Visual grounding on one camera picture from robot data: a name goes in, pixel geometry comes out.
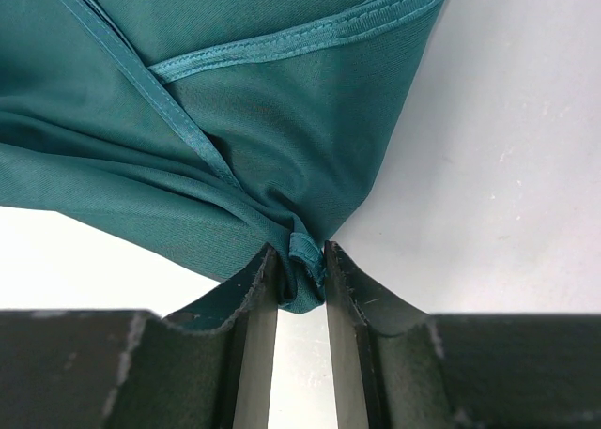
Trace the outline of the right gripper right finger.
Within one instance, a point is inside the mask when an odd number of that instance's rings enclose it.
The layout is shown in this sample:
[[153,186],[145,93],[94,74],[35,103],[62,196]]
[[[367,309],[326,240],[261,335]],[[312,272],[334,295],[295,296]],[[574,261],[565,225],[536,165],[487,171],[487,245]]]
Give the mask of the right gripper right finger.
[[325,246],[326,307],[341,428],[458,428],[437,324]]

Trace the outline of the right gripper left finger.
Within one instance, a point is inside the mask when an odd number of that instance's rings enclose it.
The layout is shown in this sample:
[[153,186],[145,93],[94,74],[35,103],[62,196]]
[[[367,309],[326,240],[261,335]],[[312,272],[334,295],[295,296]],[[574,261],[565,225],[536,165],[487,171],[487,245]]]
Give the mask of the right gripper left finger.
[[278,316],[277,252],[163,319],[136,314],[105,428],[265,428]]

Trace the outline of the teal cloth napkin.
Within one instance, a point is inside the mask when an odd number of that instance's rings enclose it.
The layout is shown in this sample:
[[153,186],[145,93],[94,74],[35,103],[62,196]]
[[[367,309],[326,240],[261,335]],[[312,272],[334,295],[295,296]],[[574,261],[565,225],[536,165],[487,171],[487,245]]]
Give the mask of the teal cloth napkin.
[[307,313],[444,1],[1,0],[1,203]]

